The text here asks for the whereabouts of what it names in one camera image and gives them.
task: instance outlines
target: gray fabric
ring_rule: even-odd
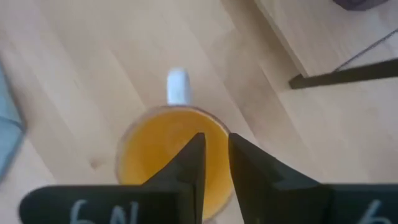
[[[0,67],[0,180],[21,143],[23,133],[22,120]]]

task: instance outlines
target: printed number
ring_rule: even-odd
[[[380,200],[373,200],[358,224],[392,224],[392,222],[388,218],[374,216],[380,206]]]
[[[76,201],[70,212],[70,222],[69,224],[95,224],[90,220],[79,220],[79,211],[83,204],[87,203],[86,200],[78,200]],[[138,218],[138,202],[131,202],[131,211],[130,211],[130,222],[129,224],[137,224]],[[112,209],[111,219],[109,224],[127,224],[126,213],[123,208],[120,206],[115,206]]]

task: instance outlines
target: black triangular part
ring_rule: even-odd
[[[229,164],[245,223],[321,223],[331,191],[238,134],[229,135]]]
[[[195,220],[197,224],[201,224],[205,193],[205,164],[205,135],[198,133],[163,169],[143,185],[160,185],[161,182],[173,180],[190,184],[195,196]]]

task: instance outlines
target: mug rim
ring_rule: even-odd
[[[118,146],[117,146],[117,150],[116,150],[116,163],[115,163],[115,170],[114,170],[118,184],[122,184],[121,178],[119,175],[119,165],[121,163],[121,155],[123,154],[123,152],[125,150],[125,148],[123,146],[124,146],[124,143],[126,142],[126,140],[129,139],[132,136],[132,134],[134,133],[134,128],[138,127],[140,124],[147,121],[148,119],[151,119],[154,116],[161,114],[164,111],[180,110],[180,109],[189,109],[189,110],[193,110],[198,113],[201,113],[201,114],[209,117],[210,119],[212,119],[215,123],[217,123],[217,125],[220,126],[220,128],[226,133],[227,137],[231,133],[230,130],[226,127],[226,125],[220,119],[218,119],[216,116],[212,115],[211,113],[209,113],[199,107],[191,106],[191,105],[164,105],[164,106],[153,107],[153,108],[149,109],[148,111],[146,111],[144,114],[140,115],[135,121],[133,121],[127,127],[127,129],[125,130],[124,134],[122,135],[121,139],[118,142]],[[220,209],[217,212],[215,212],[212,216],[210,216],[202,221],[205,222],[207,220],[210,220],[211,218],[216,217],[218,214],[220,214],[232,201],[233,192],[234,192],[234,185],[232,184],[229,196],[226,199],[224,205],[221,206]]]

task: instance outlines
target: white mug handle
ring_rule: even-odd
[[[190,105],[191,86],[188,73],[182,68],[174,68],[169,71],[167,77],[167,104]]]

